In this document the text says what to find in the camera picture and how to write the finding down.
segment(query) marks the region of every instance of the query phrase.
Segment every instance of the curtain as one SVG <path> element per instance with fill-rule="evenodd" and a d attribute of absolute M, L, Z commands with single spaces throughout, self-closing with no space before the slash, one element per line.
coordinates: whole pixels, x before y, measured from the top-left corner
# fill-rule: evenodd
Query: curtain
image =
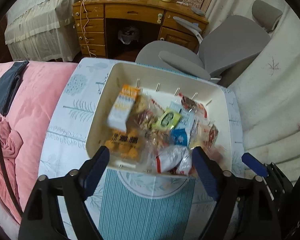
<path fill-rule="evenodd" d="M 212 0 L 206 34 L 230 15 L 252 19 L 254 1 Z M 284 0 L 263 1 L 282 10 L 282 18 L 269 44 L 229 88 L 238 101 L 245 151 L 262 163 L 276 163 L 295 182 L 300 175 L 300 20 Z"/>

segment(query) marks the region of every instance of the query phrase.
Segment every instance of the pink blanket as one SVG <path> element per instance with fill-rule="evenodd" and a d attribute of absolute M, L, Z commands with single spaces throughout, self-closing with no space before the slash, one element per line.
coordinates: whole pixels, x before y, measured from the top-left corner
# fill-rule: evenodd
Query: pink blanket
<path fill-rule="evenodd" d="M 18 132 L 11 130 L 8 122 L 2 117 L 0 117 L 0 141 L 1 141 L 4 163 L 6 165 L 10 184 L 18 200 L 19 197 L 18 197 L 18 188 L 17 188 L 17 180 L 16 180 L 16 172 L 15 172 L 15 158 L 19 153 L 23 141 L 20 135 L 18 134 Z M 6 206 L 9 208 L 12 215 L 17 219 L 17 221 L 20 221 L 21 218 L 10 198 L 7 187 L 5 185 L 1 167 L 0 167 L 0 198 L 6 199 L 5 202 Z"/>
<path fill-rule="evenodd" d="M 0 76 L 13 62 L 0 64 Z M 57 102 L 77 63 L 30 61 L 6 116 L 12 130 L 23 140 L 15 159 L 16 181 L 22 209 L 38 177 L 43 142 Z M 7 204 L 6 195 L 2 201 Z"/>

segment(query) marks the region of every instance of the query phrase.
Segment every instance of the black cable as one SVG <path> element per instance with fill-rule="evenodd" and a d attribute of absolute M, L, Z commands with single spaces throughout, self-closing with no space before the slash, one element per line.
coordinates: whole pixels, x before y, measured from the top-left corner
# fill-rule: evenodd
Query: black cable
<path fill-rule="evenodd" d="M 6 169 L 6 164 L 4 163 L 1 143 L 0 143 L 0 167 L 1 167 L 1 170 L 2 170 L 3 179 L 4 179 L 4 182 L 7 186 L 10 198 L 11 198 L 14 206 L 16 207 L 16 210 L 18 211 L 19 215 L 22 217 L 23 211 L 22 211 L 22 208 L 21 208 L 16 196 L 13 193 L 12 186 L 10 184 L 10 180 L 9 180 L 7 169 Z"/>

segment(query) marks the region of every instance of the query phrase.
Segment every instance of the folded dark pants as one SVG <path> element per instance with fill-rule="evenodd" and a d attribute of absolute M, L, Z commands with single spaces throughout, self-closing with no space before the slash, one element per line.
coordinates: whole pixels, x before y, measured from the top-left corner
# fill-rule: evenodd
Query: folded dark pants
<path fill-rule="evenodd" d="M 21 84 L 21 73 L 29 61 L 15 62 L 0 78 L 0 114 L 6 116 Z"/>

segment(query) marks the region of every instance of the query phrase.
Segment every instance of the tablecloth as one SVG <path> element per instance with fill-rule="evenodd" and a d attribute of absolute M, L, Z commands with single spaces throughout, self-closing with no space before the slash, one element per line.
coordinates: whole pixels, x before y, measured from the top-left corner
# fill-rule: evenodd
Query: tablecloth
<path fill-rule="evenodd" d="M 39 176 L 64 176 L 71 169 L 79 169 L 89 158 L 85 142 L 93 114 L 110 70 L 119 62 L 122 61 L 84 58 L 79 63 L 53 113 Z M 242 176 L 244 150 L 239 108 L 234 93 L 227 88 L 222 90 L 230 121 L 231 171 Z M 58 200 L 68 237 L 76 239 L 64 198 Z M 105 240 L 197 239 L 215 206 L 197 179 L 155 177 L 111 169 L 106 169 L 85 204 Z"/>

